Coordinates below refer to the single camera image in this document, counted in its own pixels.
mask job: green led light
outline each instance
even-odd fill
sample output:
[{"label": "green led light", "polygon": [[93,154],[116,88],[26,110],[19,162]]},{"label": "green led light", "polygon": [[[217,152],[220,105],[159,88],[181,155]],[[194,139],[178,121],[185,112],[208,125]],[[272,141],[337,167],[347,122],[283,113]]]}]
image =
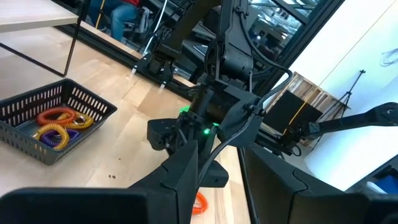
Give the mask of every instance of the green led light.
[{"label": "green led light", "polygon": [[189,110],[189,106],[183,107],[183,108],[180,109],[180,113],[188,112],[188,110]]},{"label": "green led light", "polygon": [[206,129],[203,131],[203,134],[210,134],[210,128],[206,128]]}]

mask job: wooden table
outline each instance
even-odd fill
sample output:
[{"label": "wooden table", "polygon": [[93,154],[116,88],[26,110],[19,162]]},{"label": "wooden table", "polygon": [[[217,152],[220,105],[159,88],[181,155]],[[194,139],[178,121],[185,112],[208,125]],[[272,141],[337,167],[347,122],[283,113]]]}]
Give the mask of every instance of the wooden table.
[{"label": "wooden table", "polygon": [[[0,42],[55,68],[63,65],[71,41],[49,27],[0,34]],[[0,74],[0,100],[60,79],[2,49]],[[124,188],[158,167],[167,153],[150,147],[147,121],[175,118],[190,103],[129,74],[129,68],[77,42],[68,77],[116,105],[117,112],[53,166],[0,142],[0,195],[30,186]],[[223,189],[200,189],[209,208],[192,223],[250,223],[236,149],[225,149],[217,160],[229,172],[229,181]]]},{"label": "wooden table", "polygon": [[65,77],[69,70],[70,60],[73,49],[80,30],[80,19],[77,15],[55,4],[51,0],[0,0],[0,33],[17,30],[35,29],[41,27],[52,27],[66,24],[77,23],[75,35],[73,36],[66,66],[63,72],[53,69],[46,64],[29,57],[28,55],[7,46],[0,42],[0,47],[4,48],[60,77]]},{"label": "wooden table", "polygon": [[72,24],[77,18],[50,0],[0,1],[0,32]]}]

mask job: person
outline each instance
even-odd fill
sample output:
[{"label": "person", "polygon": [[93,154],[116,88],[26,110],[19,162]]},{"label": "person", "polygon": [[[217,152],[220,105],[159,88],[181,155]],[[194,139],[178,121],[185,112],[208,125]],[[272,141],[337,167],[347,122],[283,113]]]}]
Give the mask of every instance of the person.
[{"label": "person", "polygon": [[[111,37],[121,41],[124,32],[124,23],[134,22],[138,16],[138,4],[140,0],[91,0],[88,15],[94,26],[97,23],[103,1],[103,12],[111,19]],[[98,24],[99,29],[105,28],[104,22],[105,20],[101,16],[101,21]]]}]

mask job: orange ring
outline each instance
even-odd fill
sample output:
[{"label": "orange ring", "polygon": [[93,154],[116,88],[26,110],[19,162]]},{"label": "orange ring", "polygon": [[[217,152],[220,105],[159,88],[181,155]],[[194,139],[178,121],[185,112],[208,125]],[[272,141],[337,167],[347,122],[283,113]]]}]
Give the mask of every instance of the orange ring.
[{"label": "orange ring", "polygon": [[200,192],[197,193],[196,200],[199,202],[201,207],[193,207],[192,215],[200,215],[207,210],[208,204],[205,196]]},{"label": "orange ring", "polygon": [[[69,117],[66,119],[60,119],[60,120],[53,120],[53,119],[46,119],[45,117],[51,114],[57,114],[57,113],[67,113],[69,114]],[[41,125],[45,125],[45,124],[59,124],[59,125],[63,125],[63,124],[70,124],[72,123],[74,120],[76,119],[76,113],[74,110],[64,107],[64,106],[59,106],[56,108],[51,108],[48,109],[46,111],[41,112],[38,116],[37,116],[37,122]]]}]

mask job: white table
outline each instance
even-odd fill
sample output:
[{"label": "white table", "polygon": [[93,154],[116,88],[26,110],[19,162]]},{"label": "white table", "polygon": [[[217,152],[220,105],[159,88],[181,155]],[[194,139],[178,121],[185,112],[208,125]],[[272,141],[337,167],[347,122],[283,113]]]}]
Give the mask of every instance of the white table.
[{"label": "white table", "polygon": [[61,77],[68,73],[70,60],[75,47],[81,19],[74,13],[64,9],[51,0],[0,0],[0,32],[12,32],[18,30],[35,29],[41,27],[61,26],[77,23],[75,35],[69,51],[67,64],[63,73],[44,65],[29,56],[20,53],[3,43],[0,47],[50,71]]}]

